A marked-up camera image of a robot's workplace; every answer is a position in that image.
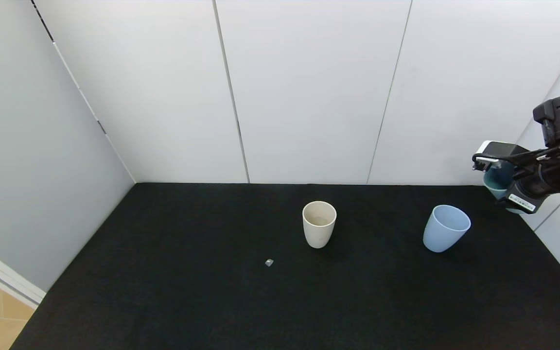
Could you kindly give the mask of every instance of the black table surface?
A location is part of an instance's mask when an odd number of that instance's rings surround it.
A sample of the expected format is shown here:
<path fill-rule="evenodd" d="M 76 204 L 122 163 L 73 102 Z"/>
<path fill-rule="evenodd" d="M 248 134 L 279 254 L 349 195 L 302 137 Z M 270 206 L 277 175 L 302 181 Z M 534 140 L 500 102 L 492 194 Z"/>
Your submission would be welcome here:
<path fill-rule="evenodd" d="M 472 220 L 443 253 L 438 204 Z M 560 264 L 477 186 L 136 184 L 12 349 L 560 350 Z"/>

